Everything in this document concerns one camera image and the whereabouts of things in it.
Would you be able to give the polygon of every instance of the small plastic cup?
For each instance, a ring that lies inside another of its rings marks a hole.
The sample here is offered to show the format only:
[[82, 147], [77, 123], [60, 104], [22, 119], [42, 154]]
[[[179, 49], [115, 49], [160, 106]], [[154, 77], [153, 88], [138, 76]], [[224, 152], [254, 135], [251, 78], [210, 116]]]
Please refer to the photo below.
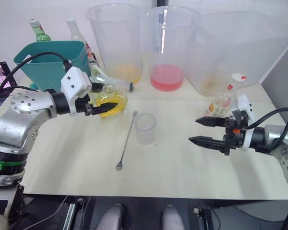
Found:
[[108, 76], [136, 84], [142, 72], [138, 7], [108, 3], [88, 9], [85, 15]]
[[186, 58], [200, 22], [194, 10], [162, 6], [147, 13], [150, 82], [161, 91], [174, 91], [183, 82]]
[[135, 119], [135, 135], [139, 143], [149, 145], [155, 141], [156, 120], [150, 114], [140, 114]]

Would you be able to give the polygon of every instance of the clear glass bottle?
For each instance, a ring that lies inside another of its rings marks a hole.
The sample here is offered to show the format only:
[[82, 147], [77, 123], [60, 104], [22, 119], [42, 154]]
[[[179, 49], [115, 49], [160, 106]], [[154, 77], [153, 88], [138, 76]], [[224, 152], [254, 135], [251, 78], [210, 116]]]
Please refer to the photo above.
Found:
[[243, 85], [245, 80], [246, 77], [240, 73], [232, 74], [230, 84], [214, 97], [205, 116], [225, 117], [231, 110], [231, 102], [236, 97], [237, 89]]
[[89, 65], [91, 70], [90, 81], [95, 83], [102, 83], [106, 85], [119, 85], [126, 92], [133, 92], [133, 83], [126, 80], [109, 77], [102, 71], [97, 64]]
[[69, 18], [67, 19], [67, 25], [69, 27], [69, 30], [71, 31], [71, 39], [74, 41], [81, 41], [85, 45], [87, 57], [90, 63], [97, 63], [96, 57], [94, 57], [94, 53], [92, 53], [91, 47], [85, 40], [85, 37], [83, 34], [80, 32], [79, 27], [77, 25], [77, 22], [74, 18]]
[[49, 35], [44, 32], [39, 20], [31, 19], [29, 23], [33, 28], [34, 33], [36, 34], [36, 41], [38, 42], [51, 41]]

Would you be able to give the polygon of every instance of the bottle cap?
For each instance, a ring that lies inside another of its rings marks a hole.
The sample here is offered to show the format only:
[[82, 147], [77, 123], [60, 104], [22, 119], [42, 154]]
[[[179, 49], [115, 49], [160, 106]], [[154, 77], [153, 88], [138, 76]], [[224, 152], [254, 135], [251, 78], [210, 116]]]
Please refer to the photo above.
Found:
[[231, 75], [232, 79], [236, 82], [244, 82], [246, 80], [246, 76], [244, 76], [243, 74], [240, 74], [240, 73], [233, 73]]
[[67, 24], [73, 24], [76, 23], [76, 20], [74, 18], [69, 18], [66, 20]]
[[231, 75], [231, 84], [228, 85], [227, 89], [232, 90], [233, 88], [239, 88], [246, 80], [246, 76], [240, 73], [233, 73]]
[[29, 21], [29, 23], [30, 23], [30, 25], [31, 25], [32, 28], [35, 28], [35, 27], [39, 27], [39, 26], [40, 26], [40, 22], [39, 22], [39, 20], [37, 20], [37, 19], [31, 19], [31, 20]]

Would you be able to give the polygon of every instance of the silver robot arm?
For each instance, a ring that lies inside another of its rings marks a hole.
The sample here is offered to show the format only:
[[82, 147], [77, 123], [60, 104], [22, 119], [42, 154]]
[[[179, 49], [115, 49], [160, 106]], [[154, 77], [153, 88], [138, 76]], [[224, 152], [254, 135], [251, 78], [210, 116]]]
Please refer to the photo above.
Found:
[[[209, 127], [225, 127], [223, 140], [214, 140], [210, 137], [197, 136], [189, 140], [201, 147], [218, 150], [225, 155], [229, 155], [230, 149], [248, 148], [255, 149], [256, 152], [271, 155], [279, 162], [286, 182], [288, 183], [288, 131], [283, 141], [277, 146], [285, 126], [266, 125], [265, 127], [255, 127], [247, 129], [253, 124], [253, 110], [245, 95], [237, 99], [237, 103], [232, 109], [235, 119], [229, 117], [202, 117], [196, 122]], [[286, 220], [286, 230], [288, 230], [288, 219]]]
[[[102, 87], [103, 84], [94, 85], [98, 90]], [[0, 117], [0, 230], [8, 226], [7, 219], [19, 192], [26, 159], [40, 126], [61, 114], [95, 115], [117, 105], [104, 103], [93, 107], [87, 95], [91, 89], [88, 76], [79, 68], [71, 67], [61, 80], [61, 92], [28, 91], [12, 97], [8, 110]]]

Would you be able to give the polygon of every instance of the clear plastic container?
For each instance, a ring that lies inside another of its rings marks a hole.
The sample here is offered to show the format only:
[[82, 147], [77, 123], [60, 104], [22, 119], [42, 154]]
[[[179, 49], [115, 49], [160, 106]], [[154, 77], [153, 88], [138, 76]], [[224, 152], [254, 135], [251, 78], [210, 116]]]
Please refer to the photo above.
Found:
[[200, 15], [184, 7], [162, 6], [151, 9], [147, 19], [151, 84], [161, 91], [174, 91], [183, 82]]
[[234, 72], [248, 77], [245, 85], [255, 84], [287, 46], [288, 28], [263, 14], [202, 15], [186, 76], [204, 96], [225, 88]]
[[86, 11], [108, 76], [132, 81], [141, 78], [139, 9], [109, 3]]
[[155, 141], [156, 119], [150, 114], [140, 114], [135, 119], [135, 135], [139, 143], [149, 145]]

